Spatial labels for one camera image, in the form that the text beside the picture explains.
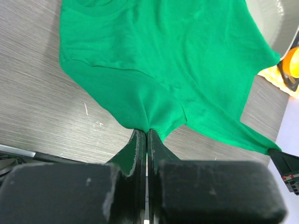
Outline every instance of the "green fabric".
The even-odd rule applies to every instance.
[[[126,128],[279,149],[240,122],[255,74],[279,62],[245,0],[63,0],[60,40],[62,69]]]

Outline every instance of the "gray wood grain surface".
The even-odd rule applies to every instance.
[[[60,4],[59,0],[0,1],[0,144],[106,162],[132,131],[61,71]],[[286,94],[257,77],[242,121],[275,140],[287,100]],[[186,126],[174,131],[165,144],[181,159],[269,161]]]

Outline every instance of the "green t-shirt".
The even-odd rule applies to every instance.
[[[63,0],[60,42],[65,73],[126,128],[278,148],[240,122],[254,76],[279,62],[245,0]]]

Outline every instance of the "yellow cloth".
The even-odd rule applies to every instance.
[[[275,65],[273,67],[264,69],[258,73],[259,76],[265,77],[269,82],[271,82],[276,87],[280,88],[283,92],[286,92],[290,96],[299,99],[299,88],[297,88],[296,92],[290,90],[284,83],[282,76],[279,72],[278,67]]]

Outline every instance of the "yellow object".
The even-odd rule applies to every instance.
[[[299,47],[287,53],[282,61],[282,68],[287,75],[299,78]]]
[[[293,92],[288,87],[286,87],[286,85],[282,79],[282,76],[278,70],[278,67],[276,65],[260,71],[258,73],[258,75],[265,77],[265,79],[267,79],[273,85],[280,88],[283,92],[286,92],[290,96],[299,99],[299,88],[297,88],[297,90],[295,92]]]

